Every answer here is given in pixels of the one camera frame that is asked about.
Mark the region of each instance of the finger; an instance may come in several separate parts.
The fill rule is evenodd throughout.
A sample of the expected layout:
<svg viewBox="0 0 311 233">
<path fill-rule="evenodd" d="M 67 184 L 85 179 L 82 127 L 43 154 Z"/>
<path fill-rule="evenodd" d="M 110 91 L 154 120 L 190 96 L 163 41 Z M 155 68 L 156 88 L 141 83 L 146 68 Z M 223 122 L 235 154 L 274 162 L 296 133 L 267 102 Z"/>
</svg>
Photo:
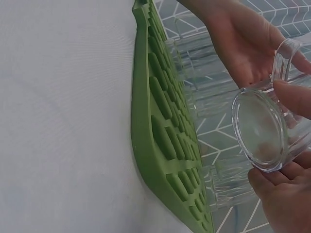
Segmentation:
<svg viewBox="0 0 311 233">
<path fill-rule="evenodd" d="M 248 172 L 248 180 L 257 196 L 262 200 L 265 199 L 274 188 L 274 185 L 266 179 L 257 168 L 253 168 Z"/>
<path fill-rule="evenodd" d="M 301 72 L 311 74 L 311 63 L 302 52 L 298 51 L 295 53 L 292 59 L 292 64 Z"/>
<path fill-rule="evenodd" d="M 294 159 L 295 163 L 302 166 L 304 169 L 311 168 L 311 151 L 305 151 Z"/>
<path fill-rule="evenodd" d="M 262 175 L 269 180 L 274 185 L 279 185 L 281 183 L 289 183 L 289 179 L 283 175 L 280 171 L 273 171 L 270 173 L 262 172 Z"/>
<path fill-rule="evenodd" d="M 270 46 L 277 50 L 280 44 L 285 40 L 285 37 L 280 32 L 280 30 L 272 24 L 270 24 L 269 32 Z"/>
<path fill-rule="evenodd" d="M 297 176 L 300 176 L 304 171 L 304 168 L 295 163 L 295 162 L 291 162 L 289 164 L 287 164 L 285 167 L 283 167 L 280 172 L 286 176 L 289 180 L 293 180 L 295 179 Z"/>
<path fill-rule="evenodd" d="M 311 89 L 284 81 L 274 81 L 274 91 L 280 102 L 293 113 L 311 119 Z"/>
</svg>

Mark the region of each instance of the glass rim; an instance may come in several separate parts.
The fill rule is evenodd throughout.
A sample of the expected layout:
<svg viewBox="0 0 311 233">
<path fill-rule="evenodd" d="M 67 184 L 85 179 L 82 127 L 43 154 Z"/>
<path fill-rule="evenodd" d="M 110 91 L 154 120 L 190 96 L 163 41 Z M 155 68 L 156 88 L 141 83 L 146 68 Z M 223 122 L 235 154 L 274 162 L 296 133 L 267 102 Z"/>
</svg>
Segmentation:
<svg viewBox="0 0 311 233">
<path fill-rule="evenodd" d="M 282 150 L 271 161 L 267 162 L 267 161 L 260 160 L 252 152 L 248 150 L 248 148 L 246 147 L 244 143 L 242 133 L 240 131 L 240 126 L 239 126 L 240 125 L 239 110 L 240 110 L 240 104 L 241 104 L 240 103 L 241 95 L 245 93 L 253 94 L 254 96 L 258 97 L 260 101 L 264 102 L 265 105 L 269 106 L 270 116 L 273 117 L 274 122 L 277 124 L 278 134 L 280 137 L 280 148 Z M 238 92 L 238 94 L 235 96 L 235 98 L 233 99 L 231 110 L 232 110 L 232 116 L 231 116 L 232 126 L 234 129 L 236 139 L 239 143 L 239 146 L 241 147 L 242 151 L 244 152 L 247 159 L 251 162 L 251 164 L 265 172 L 271 172 L 271 171 L 280 169 L 286 157 L 285 156 L 286 148 L 285 148 L 284 142 L 287 136 L 286 136 L 285 122 L 279 112 L 279 109 L 275 107 L 273 104 L 271 104 L 271 100 L 268 100 L 267 97 L 264 94 L 260 93 L 259 91 L 251 89 L 251 88 L 242 88 Z"/>
</svg>

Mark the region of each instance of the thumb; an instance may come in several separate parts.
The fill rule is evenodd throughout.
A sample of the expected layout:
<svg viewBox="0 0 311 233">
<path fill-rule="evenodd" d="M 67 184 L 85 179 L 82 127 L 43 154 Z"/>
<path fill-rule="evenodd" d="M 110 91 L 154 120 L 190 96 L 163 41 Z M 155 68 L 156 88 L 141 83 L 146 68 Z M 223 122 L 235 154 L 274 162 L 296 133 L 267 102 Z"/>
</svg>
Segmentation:
<svg viewBox="0 0 311 233">
<path fill-rule="evenodd" d="M 288 84 L 284 81 L 273 83 L 280 102 L 293 113 L 311 119 L 311 89 Z"/>
</svg>

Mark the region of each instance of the stacked glasses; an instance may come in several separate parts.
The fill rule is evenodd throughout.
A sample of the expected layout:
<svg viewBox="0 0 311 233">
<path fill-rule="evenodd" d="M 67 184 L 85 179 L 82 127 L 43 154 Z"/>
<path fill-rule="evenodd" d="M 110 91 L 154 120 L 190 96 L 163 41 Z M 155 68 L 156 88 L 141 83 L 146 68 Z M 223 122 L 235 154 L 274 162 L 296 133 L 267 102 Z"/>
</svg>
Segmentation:
<svg viewBox="0 0 311 233">
<path fill-rule="evenodd" d="M 256 197 L 247 178 L 251 168 L 251 163 L 243 154 L 202 168 L 211 211 L 245 203 Z"/>
</svg>

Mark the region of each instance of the geometric patterned surface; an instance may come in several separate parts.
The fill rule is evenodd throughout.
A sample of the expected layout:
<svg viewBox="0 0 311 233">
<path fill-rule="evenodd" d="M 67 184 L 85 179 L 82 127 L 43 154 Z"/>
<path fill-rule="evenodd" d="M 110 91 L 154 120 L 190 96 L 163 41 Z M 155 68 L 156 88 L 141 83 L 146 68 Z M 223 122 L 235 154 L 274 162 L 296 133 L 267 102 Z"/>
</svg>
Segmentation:
<svg viewBox="0 0 311 233">
<path fill-rule="evenodd" d="M 311 30 L 311 0 L 241 0 L 240 2 L 263 15 L 278 27 L 285 37 Z M 158 0 L 156 6 L 168 38 L 176 39 L 180 35 L 188 36 L 207 30 L 200 20 L 183 18 L 182 16 L 189 14 L 190 11 L 176 0 Z"/>
</svg>

